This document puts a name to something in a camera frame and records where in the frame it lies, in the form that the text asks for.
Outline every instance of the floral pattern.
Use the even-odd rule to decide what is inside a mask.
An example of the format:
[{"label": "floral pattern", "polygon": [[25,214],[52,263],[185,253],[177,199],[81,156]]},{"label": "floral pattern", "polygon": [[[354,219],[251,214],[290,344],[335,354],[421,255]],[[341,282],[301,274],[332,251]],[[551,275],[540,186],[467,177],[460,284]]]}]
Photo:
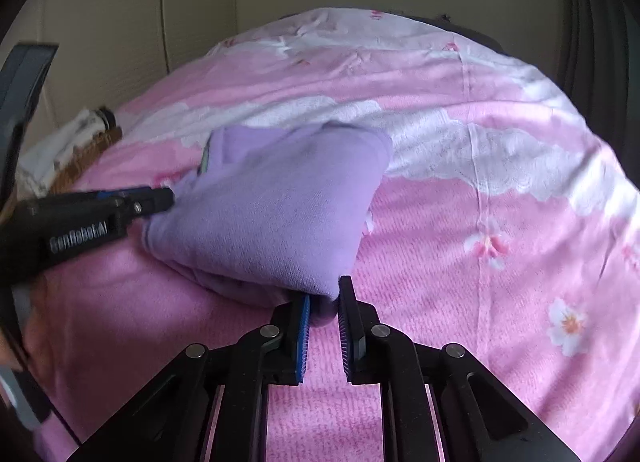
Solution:
[{"label": "floral pattern", "polygon": [[478,233],[466,238],[465,252],[487,261],[494,269],[502,270],[503,258],[509,254],[508,237],[490,217],[487,222],[478,223]]},{"label": "floral pattern", "polygon": [[551,327],[546,331],[551,343],[561,347],[562,355],[573,357],[585,353],[584,332],[587,315],[569,307],[562,298],[556,298],[549,305]]},{"label": "floral pattern", "polygon": [[640,251],[636,245],[627,244],[622,248],[625,263],[636,275],[640,276]]}]

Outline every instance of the pink blanket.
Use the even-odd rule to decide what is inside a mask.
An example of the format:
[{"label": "pink blanket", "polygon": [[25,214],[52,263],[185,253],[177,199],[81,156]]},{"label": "pink blanket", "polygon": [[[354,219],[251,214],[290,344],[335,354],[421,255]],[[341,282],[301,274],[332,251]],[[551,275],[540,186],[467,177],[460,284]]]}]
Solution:
[{"label": "pink blanket", "polygon": [[[640,199],[534,67],[402,17],[311,11],[220,43],[124,106],[123,141],[78,188],[170,183],[222,125],[330,119],[394,142],[358,297],[418,343],[468,347],[584,462],[603,461],[640,397]],[[233,343],[269,315],[130,235],[34,294],[34,369],[81,438],[184,346]],[[57,431],[42,439],[64,460]],[[268,460],[382,460],[378,389],[345,381],[335,322],[312,330],[305,383],[271,392]]]}]

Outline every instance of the black handle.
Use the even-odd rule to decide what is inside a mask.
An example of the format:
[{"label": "black handle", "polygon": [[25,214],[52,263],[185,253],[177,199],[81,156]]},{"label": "black handle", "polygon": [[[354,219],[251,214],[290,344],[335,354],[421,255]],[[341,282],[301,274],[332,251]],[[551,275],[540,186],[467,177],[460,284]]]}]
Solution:
[{"label": "black handle", "polygon": [[14,188],[22,139],[57,50],[56,45],[17,44],[0,70],[0,208]]}]

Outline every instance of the pink fleece fabric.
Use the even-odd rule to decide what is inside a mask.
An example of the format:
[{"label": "pink fleece fabric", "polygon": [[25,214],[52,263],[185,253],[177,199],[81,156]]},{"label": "pink fleece fabric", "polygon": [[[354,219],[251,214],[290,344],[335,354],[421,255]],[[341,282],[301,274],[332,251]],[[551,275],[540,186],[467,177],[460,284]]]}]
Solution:
[{"label": "pink fleece fabric", "polygon": [[[631,423],[640,382],[639,194],[534,67],[402,17],[321,9],[222,42],[118,112],[123,141],[78,189],[170,184],[213,128],[338,120],[394,156],[351,273],[416,342],[458,342],[584,462]],[[206,291],[130,237],[52,269],[26,335],[81,438],[189,343],[234,343],[269,311]],[[305,383],[271,392],[268,460],[382,459],[376,387],[347,384],[337,323]],[[70,452],[55,424],[40,441]]]}]

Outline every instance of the folded fabric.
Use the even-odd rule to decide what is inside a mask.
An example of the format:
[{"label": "folded fabric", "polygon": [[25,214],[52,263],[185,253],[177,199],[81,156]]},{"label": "folded fabric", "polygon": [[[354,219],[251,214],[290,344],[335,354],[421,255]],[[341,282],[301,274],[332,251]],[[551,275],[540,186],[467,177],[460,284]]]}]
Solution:
[{"label": "folded fabric", "polygon": [[335,315],[373,194],[392,153],[384,132],[343,123],[215,130],[175,206],[148,220],[145,248],[220,295],[271,307],[312,295]]}]

